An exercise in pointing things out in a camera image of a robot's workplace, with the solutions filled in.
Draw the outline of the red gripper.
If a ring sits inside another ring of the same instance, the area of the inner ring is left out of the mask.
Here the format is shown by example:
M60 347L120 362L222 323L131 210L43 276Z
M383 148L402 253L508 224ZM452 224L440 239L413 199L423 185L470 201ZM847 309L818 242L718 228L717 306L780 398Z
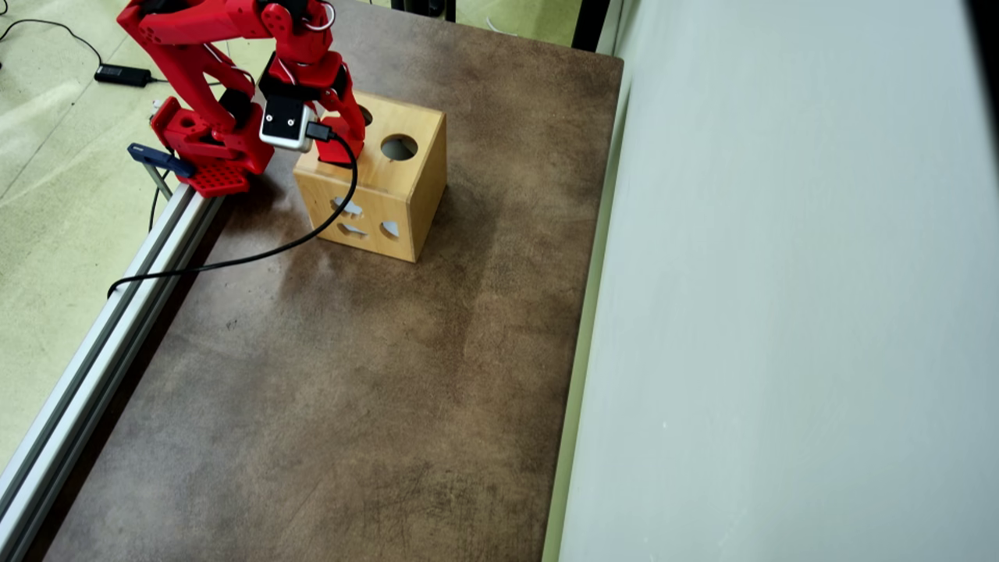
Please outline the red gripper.
M292 62L272 53L259 79L259 91L303 101L327 103L327 126L355 158L363 153L365 118L354 98L353 80L340 53L328 51L314 64Z

